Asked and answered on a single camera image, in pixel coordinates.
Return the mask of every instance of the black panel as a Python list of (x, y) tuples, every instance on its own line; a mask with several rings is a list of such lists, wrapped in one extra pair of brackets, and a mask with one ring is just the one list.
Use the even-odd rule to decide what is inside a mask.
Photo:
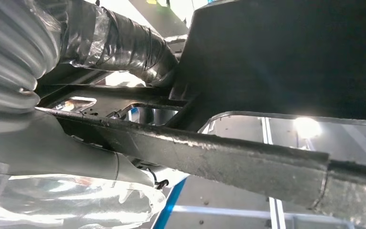
[(238, 0), (198, 9), (172, 99), (213, 112), (366, 119), (366, 1)]

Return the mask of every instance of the duct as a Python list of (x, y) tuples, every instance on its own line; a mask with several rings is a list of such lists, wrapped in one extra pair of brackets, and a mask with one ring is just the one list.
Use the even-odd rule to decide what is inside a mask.
[(160, 35), (104, 8), (68, 2), (63, 61), (105, 71), (128, 70), (153, 86), (171, 85), (177, 60)]
[(0, 112), (30, 112), (37, 79), (57, 63), (128, 70), (170, 86), (176, 58), (150, 29), (82, 0), (0, 0)]

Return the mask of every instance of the plastic sheet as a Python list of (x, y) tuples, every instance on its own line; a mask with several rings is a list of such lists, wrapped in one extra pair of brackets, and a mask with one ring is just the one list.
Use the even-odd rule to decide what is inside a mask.
[(150, 186), (71, 175), (0, 174), (0, 229), (128, 229), (165, 205)]

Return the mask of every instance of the black metal beam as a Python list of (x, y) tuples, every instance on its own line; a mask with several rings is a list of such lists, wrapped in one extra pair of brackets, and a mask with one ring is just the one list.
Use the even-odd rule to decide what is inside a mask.
[(43, 110), (87, 142), (366, 227), (366, 166), (326, 153)]
[(89, 111), (86, 111), (86, 114), (96, 114), (102, 117), (114, 114), (121, 117), (137, 106), (180, 110), (186, 104), (184, 101), (169, 100), (168, 95), (169, 90), (161, 88), (66, 85), (58, 89), (56, 93), (43, 97), (39, 106), (52, 108), (71, 97), (88, 97), (95, 98), (97, 102), (89, 108)]

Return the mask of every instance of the bright light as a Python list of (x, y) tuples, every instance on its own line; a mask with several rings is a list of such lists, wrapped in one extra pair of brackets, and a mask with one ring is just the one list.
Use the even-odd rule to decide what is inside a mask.
[(319, 123), (312, 118), (296, 118), (294, 120), (294, 126), (300, 138), (312, 138), (319, 136), (322, 133)]

